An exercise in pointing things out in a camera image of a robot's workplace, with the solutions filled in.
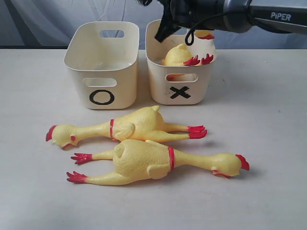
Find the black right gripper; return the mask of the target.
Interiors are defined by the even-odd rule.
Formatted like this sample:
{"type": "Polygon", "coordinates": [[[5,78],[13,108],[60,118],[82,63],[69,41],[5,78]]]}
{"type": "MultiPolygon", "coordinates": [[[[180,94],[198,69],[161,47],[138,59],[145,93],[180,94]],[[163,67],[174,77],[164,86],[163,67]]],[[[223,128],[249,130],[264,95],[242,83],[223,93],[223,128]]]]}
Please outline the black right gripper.
{"type": "Polygon", "coordinates": [[[161,4],[164,12],[154,37],[159,43],[179,28],[191,28],[201,19],[217,13],[216,0],[162,0],[161,4]]]}

